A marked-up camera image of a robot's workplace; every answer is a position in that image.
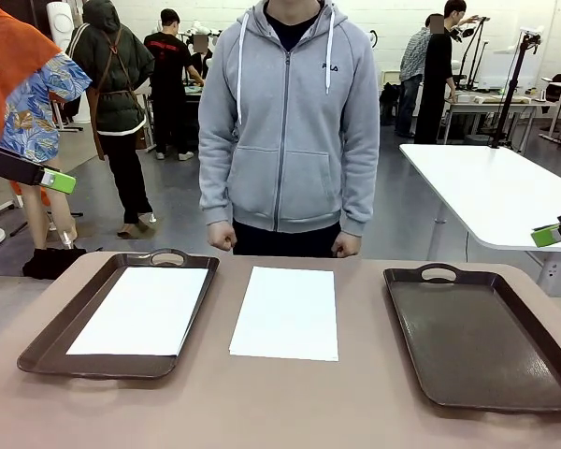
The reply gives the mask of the person's left hand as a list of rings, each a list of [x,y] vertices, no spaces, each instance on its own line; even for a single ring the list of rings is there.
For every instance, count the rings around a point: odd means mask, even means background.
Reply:
[[[361,251],[362,238],[341,231],[332,246],[332,253],[336,258],[356,256]]]

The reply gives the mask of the person's right hand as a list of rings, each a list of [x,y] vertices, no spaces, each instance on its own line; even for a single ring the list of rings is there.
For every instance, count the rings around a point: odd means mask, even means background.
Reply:
[[[237,236],[234,227],[227,221],[220,221],[209,224],[208,243],[210,246],[224,251],[230,252],[237,243]]]

